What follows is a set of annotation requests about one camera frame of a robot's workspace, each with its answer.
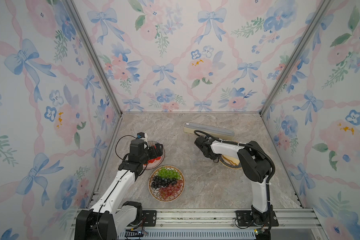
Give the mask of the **plastic wrap dispenser box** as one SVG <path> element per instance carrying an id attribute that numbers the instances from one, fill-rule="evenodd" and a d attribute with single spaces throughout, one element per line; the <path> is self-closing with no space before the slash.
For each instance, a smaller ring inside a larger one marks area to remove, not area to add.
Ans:
<path id="1" fill-rule="evenodd" d="M 235 137 L 235 132 L 233 130 L 227 130 L 223 128 L 217 128 L 207 125 L 201 125 L 196 123 L 185 122 L 184 123 L 184 132 L 188 134 L 194 134 L 194 131 L 202 131 L 208 133 L 214 137 L 224 139 L 224 140 L 233 140 Z"/>

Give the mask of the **patterned fruit plate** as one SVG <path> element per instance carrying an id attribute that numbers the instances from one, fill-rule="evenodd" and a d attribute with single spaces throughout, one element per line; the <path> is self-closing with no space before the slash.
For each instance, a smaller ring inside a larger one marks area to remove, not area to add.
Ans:
<path id="1" fill-rule="evenodd" d="M 185 177 L 175 166 L 162 166 L 151 174 L 148 187 L 156 200 L 172 202 L 183 193 Z"/>

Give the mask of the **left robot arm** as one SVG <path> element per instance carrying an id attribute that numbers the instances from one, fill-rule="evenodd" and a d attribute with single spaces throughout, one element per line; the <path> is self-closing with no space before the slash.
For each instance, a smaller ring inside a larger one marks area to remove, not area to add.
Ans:
<path id="1" fill-rule="evenodd" d="M 162 144 L 151 146 L 146 138 L 134 138 L 111 185 L 89 210 L 82 210 L 77 215 L 74 239 L 117 240 L 127 226 L 138 226 L 143 221 L 141 203 L 127 201 L 120 210 L 118 207 L 129 188 L 147 169 L 149 161 L 163 153 Z"/>

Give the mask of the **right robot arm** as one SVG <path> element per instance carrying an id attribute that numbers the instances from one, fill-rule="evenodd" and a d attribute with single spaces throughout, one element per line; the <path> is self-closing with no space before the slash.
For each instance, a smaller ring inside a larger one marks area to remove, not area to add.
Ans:
<path id="1" fill-rule="evenodd" d="M 270 223 L 273 219 L 270 179 L 274 176 L 276 168 L 272 159 L 262 150 L 260 145 L 255 141 L 244 144 L 211 136 L 198 136 L 195 145 L 206 158 L 211 160 L 216 160 L 223 155 L 239 160 L 244 175 L 251 181 L 252 185 L 252 221 L 257 226 Z"/>

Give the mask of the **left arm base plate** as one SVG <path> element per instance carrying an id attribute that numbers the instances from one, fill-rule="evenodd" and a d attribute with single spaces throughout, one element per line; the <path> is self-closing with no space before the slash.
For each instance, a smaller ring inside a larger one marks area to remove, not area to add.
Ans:
<path id="1" fill-rule="evenodd" d="M 128 227 L 155 227 L 157 222 L 157 211 L 155 210 L 138 210 L 136 219 Z"/>

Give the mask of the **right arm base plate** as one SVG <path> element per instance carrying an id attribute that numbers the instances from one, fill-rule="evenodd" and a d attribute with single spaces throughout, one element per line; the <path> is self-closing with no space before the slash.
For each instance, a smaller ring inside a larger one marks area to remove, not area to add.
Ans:
<path id="1" fill-rule="evenodd" d="M 236 225 L 240 228 L 244 227 L 278 227 L 279 222 L 276 213 L 271 210 L 265 213 L 260 213 L 257 210 L 238 210 L 236 214 Z"/>

